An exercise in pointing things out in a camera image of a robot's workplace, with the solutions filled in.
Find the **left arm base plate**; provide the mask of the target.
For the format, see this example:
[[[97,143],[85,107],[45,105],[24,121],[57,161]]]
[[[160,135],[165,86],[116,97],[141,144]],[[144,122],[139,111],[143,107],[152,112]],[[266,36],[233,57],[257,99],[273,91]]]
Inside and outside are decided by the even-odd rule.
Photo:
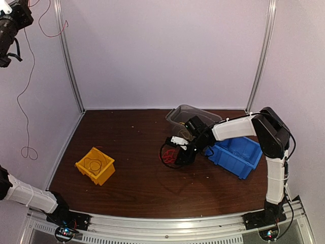
[[[56,209],[53,213],[44,213],[48,222],[54,223],[60,227],[68,227],[73,230],[87,231],[90,221],[90,215],[70,211],[64,208]]]

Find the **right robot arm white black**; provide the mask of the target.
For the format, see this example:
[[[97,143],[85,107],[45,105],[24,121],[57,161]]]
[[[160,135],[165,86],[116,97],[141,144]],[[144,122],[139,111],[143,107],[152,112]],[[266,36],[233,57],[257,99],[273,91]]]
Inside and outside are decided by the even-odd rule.
[[[171,145],[180,147],[176,158],[177,165],[192,163],[198,152],[227,139],[255,136],[262,153],[266,157],[268,170],[268,188],[264,210],[260,219],[264,224],[272,224],[279,216],[285,201],[285,188],[288,179],[290,130],[270,107],[249,115],[227,118],[210,126],[197,116],[185,124],[194,139],[172,136]]]

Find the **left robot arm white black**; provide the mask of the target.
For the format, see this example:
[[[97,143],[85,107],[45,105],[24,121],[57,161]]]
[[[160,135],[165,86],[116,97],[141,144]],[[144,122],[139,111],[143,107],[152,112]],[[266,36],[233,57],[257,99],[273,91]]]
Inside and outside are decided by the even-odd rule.
[[[11,58],[22,61],[16,35],[32,25],[34,19],[28,1],[1,1],[1,67],[6,68]],[[24,183],[1,167],[1,200],[11,200],[43,211],[63,226],[73,221],[73,214],[58,193],[43,191]]]

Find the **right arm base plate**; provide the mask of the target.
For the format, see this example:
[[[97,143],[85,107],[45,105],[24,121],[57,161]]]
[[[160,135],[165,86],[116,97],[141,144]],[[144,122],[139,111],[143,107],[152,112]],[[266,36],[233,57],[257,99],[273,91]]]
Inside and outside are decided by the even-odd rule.
[[[265,209],[257,212],[249,212],[243,215],[246,230],[275,225],[276,223],[285,221],[286,219],[287,217],[283,211],[275,213],[272,210]]]

